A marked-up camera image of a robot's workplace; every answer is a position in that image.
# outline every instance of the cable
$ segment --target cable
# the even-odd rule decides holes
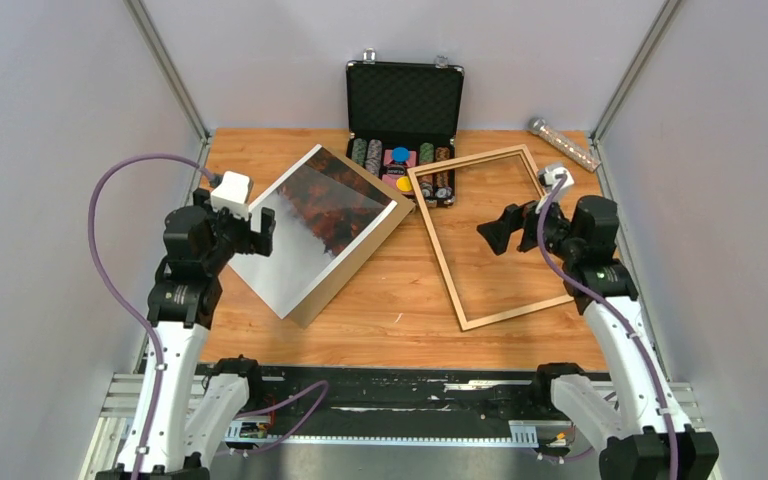
[[[115,298],[116,301],[119,302],[119,305],[122,305],[122,308],[127,310],[128,313],[130,313],[131,316],[134,317],[137,320],[137,322],[139,322],[139,324],[145,329],[146,334],[148,334],[149,341],[151,342],[151,345],[154,348],[154,352],[157,359],[156,364],[162,365],[163,364],[163,348],[160,344],[160,338],[157,336],[157,333],[152,328],[151,323],[149,323],[148,320],[146,320],[146,318],[139,311],[137,311],[137,309],[134,308],[133,305],[131,305],[127,300],[125,300],[125,297],[122,296],[119,290],[117,290],[116,287],[113,285],[113,282],[110,280],[110,275],[107,274],[107,270],[104,268],[104,265],[102,265],[101,258],[99,258],[98,245],[95,239],[95,212],[96,212],[96,208],[98,207],[98,197],[99,195],[101,195],[102,188],[104,188],[104,185],[107,183],[108,180],[110,180],[110,177],[112,177],[113,174],[115,174],[119,170],[122,170],[128,165],[132,165],[138,162],[143,162],[146,160],[169,160],[173,162],[183,163],[185,165],[189,165],[197,169],[198,171],[200,171],[202,175],[207,177],[208,180],[213,180],[215,175],[211,173],[209,170],[207,170],[206,168],[200,166],[198,163],[185,157],[172,155],[169,153],[148,153],[145,155],[137,155],[134,157],[126,158],[125,160],[122,160],[116,165],[110,167],[110,170],[108,170],[98,180],[98,183],[96,184],[95,189],[93,190],[92,196],[90,197],[90,207],[89,207],[89,213],[88,213],[88,219],[87,219],[87,238],[89,239],[90,256],[92,257],[93,265],[95,265],[95,269],[98,271],[98,274],[101,276],[101,281],[104,282],[104,286],[107,287],[107,290],[110,292],[111,295],[113,295],[113,298]],[[152,386],[152,390],[151,390],[151,400],[149,401],[149,404],[148,404],[146,419],[145,419],[145,423],[143,424],[143,431],[142,431],[142,434],[140,435],[140,443],[139,443],[140,446],[145,446],[146,442],[148,441],[149,430],[151,429],[152,422],[154,422],[154,414],[157,411],[157,401],[160,395],[160,387],[162,385],[162,382],[163,382],[163,370],[156,370],[154,373],[154,385]],[[134,468],[133,468],[133,471],[131,472],[131,480],[137,480],[139,478],[142,461],[143,461],[143,454],[137,453],[137,456],[134,459]]]
[[[247,452],[246,454],[250,455],[250,454],[254,454],[254,453],[268,452],[269,450],[272,450],[273,448],[277,447],[278,445],[284,443],[284,440],[287,440],[288,438],[290,438],[290,436],[292,436],[294,433],[296,433],[298,431],[298,429],[300,429],[302,427],[302,425],[304,425],[304,423],[307,421],[307,419],[310,418],[310,416],[313,414],[314,410],[316,410],[316,407],[318,407],[319,404],[322,403],[322,400],[325,399],[325,395],[328,393],[328,381],[320,380],[320,381],[310,385],[309,387],[305,388],[304,390],[299,392],[297,395],[293,395],[292,397],[284,400],[283,402],[276,403],[275,405],[272,405],[271,407],[262,408],[260,410],[255,410],[253,412],[243,412],[243,413],[237,415],[236,417],[234,417],[234,419],[236,420],[236,419],[239,419],[239,418],[256,417],[258,415],[263,415],[265,413],[274,412],[275,410],[278,410],[279,408],[286,407],[287,405],[289,405],[289,404],[291,404],[293,402],[298,401],[300,398],[302,398],[305,395],[307,395],[308,393],[312,392],[317,387],[322,387],[322,393],[319,394],[319,398],[317,398],[316,401],[313,402],[313,405],[311,405],[311,407],[308,409],[308,411],[305,412],[304,416],[302,416],[301,420],[299,420],[299,422],[296,423],[293,426],[293,428],[289,429],[287,431],[287,433],[285,433],[284,435],[281,436],[281,438],[279,438],[278,440],[275,440],[274,442],[272,442],[272,443],[270,443],[268,445],[260,447],[260,448],[258,448],[256,450],[246,450],[246,452]],[[234,454],[234,449],[222,450],[220,452],[216,452],[216,456],[233,455],[233,454]]]
[[[607,402],[607,401],[610,401],[612,398],[614,398],[616,396],[617,396],[617,392],[611,392],[607,396],[605,396],[603,398],[603,400],[605,400]],[[552,465],[558,465],[558,464],[568,463],[568,462],[575,462],[575,461],[578,461],[578,460],[581,460],[581,459],[589,457],[595,451],[596,450],[591,445],[591,446],[587,447],[587,450],[585,450],[585,451],[583,451],[581,453],[576,453],[575,455],[572,455],[572,456],[567,455],[566,457],[556,457],[554,455],[542,455],[541,456],[541,454],[535,452],[534,450],[528,450],[528,452],[537,454],[538,460],[546,459]]]
[[[561,175],[561,177],[558,179],[559,182],[555,185],[555,188],[552,189],[551,192],[549,192],[549,198],[546,200],[546,205],[551,205],[555,201],[555,196],[557,196],[558,192],[561,190],[561,188],[564,186],[564,183],[567,181],[567,174],[564,173]],[[555,262],[552,261],[552,258],[549,256],[549,251],[546,249],[546,239],[543,237],[543,227],[546,223],[546,214],[549,211],[549,208],[543,208],[540,210],[540,215],[537,219],[537,244],[540,247],[540,254],[543,256],[543,260],[546,261],[546,264],[549,265],[549,268],[552,269],[559,277],[561,277],[565,282],[572,285],[588,297],[592,298],[596,303],[599,305],[604,306],[606,309],[608,309],[609,312],[611,312],[614,317],[617,318],[617,320],[622,324],[623,328],[625,329],[626,333],[628,335],[632,335],[634,333],[634,328],[631,326],[631,322],[628,321],[625,316],[620,313],[619,310],[617,310],[616,307],[610,304],[604,297],[599,295],[598,293],[594,292],[593,290],[587,288],[574,278],[570,277],[566,273],[564,273],[563,270],[561,270],[560,267],[555,265]],[[632,336],[632,340],[634,341],[635,346],[637,346],[637,350],[640,352],[640,356],[643,357],[643,363],[646,365],[646,370],[649,371],[649,377],[652,379],[652,385],[655,387],[655,394],[657,396],[658,404],[662,409],[667,408],[667,398],[664,394],[664,388],[661,385],[661,382],[658,378],[658,370],[655,368],[655,363],[652,361],[652,358],[649,356],[648,352],[646,351],[646,346],[643,344],[643,342],[640,340],[639,336]],[[672,422],[672,416],[669,413],[663,413],[662,414],[664,418],[664,424],[667,427],[667,438],[669,439],[669,446],[670,446],[670,476],[669,478],[671,480],[677,480],[678,479],[678,438],[676,437],[675,427],[673,426]]]

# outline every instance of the wooden tabletop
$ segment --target wooden tabletop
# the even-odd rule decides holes
[[[584,133],[567,134],[586,144]],[[207,166],[251,177],[254,199],[317,143],[343,154],[347,140],[345,130],[219,129]],[[600,193],[595,175],[527,132],[461,131],[456,149],[463,156],[518,144],[528,146],[538,167],[563,162],[570,170],[575,186],[561,202],[568,216],[580,196]],[[456,204],[432,210],[464,308],[472,314],[563,293],[560,279],[538,252],[516,252],[521,233],[511,238],[507,254],[496,257],[475,232],[479,223],[497,219],[506,205],[535,198],[523,168],[499,160],[458,169]],[[573,304],[462,332],[418,211],[306,329],[277,318],[230,268],[221,281],[224,294],[203,361],[244,354],[261,363],[293,365],[533,369],[541,363],[576,362],[587,370],[606,368]]]

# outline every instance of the wooden picture frame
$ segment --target wooden picture frame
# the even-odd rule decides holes
[[[493,150],[490,152],[479,153],[476,155],[469,155],[466,157],[455,158],[452,160],[445,160],[442,162],[430,163],[426,165],[420,165],[417,167],[408,169],[408,176],[410,177],[411,185],[413,186],[414,193],[417,199],[420,199],[419,210],[422,212],[422,219],[425,222],[425,228],[428,230],[428,236],[431,239],[431,246],[434,249],[434,254],[437,257],[437,262],[440,264],[440,270],[443,273],[443,280],[446,283],[446,289],[449,291],[449,298],[452,301],[452,306],[455,308],[455,314],[458,317],[458,322],[461,325],[461,330],[471,330],[473,328],[483,327],[492,323],[508,320],[520,315],[534,313],[540,310],[551,308],[557,305],[571,302],[573,299],[569,295],[561,295],[559,297],[542,300],[539,302],[530,303],[522,307],[517,307],[504,312],[494,313],[480,318],[468,319],[464,313],[463,304],[461,303],[460,295],[455,288],[455,282],[452,278],[452,273],[449,269],[449,265],[446,262],[446,256],[443,254],[443,248],[440,245],[440,239],[437,236],[437,231],[434,229],[434,224],[431,222],[431,215],[428,211],[428,206],[421,199],[423,198],[422,192],[419,187],[418,177],[423,175],[430,175],[435,173],[446,172],[456,168],[468,167],[472,165],[478,165],[481,163],[492,162],[494,160],[501,160],[504,158],[519,157],[522,164],[525,166],[525,170],[528,172],[528,176],[531,179],[537,196],[543,195],[543,187],[540,185],[540,180],[537,177],[537,164],[534,162],[534,158],[531,156],[531,152],[528,151],[528,147],[525,145],[517,145],[514,147],[502,148],[499,150]]]

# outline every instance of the metal bracket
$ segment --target metal bracket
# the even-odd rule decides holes
[[[375,63],[375,49],[370,47],[363,51],[363,63]]]
[[[537,441],[537,427],[527,425],[522,420],[510,420],[508,421],[508,427],[511,429],[511,438],[514,443],[529,448],[540,446],[540,443]]]

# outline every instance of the gray wall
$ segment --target gray wall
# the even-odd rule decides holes
[[[467,68],[461,128],[530,115],[590,129],[663,0],[147,0],[199,111],[216,127],[345,127],[345,64]]]
[[[768,478],[768,5],[688,0],[605,144],[669,370]]]
[[[122,2],[0,2],[0,478],[75,478],[112,372],[135,361],[138,329],[89,259],[96,180],[196,146]],[[140,308],[189,178],[138,167],[102,195],[102,257]]]

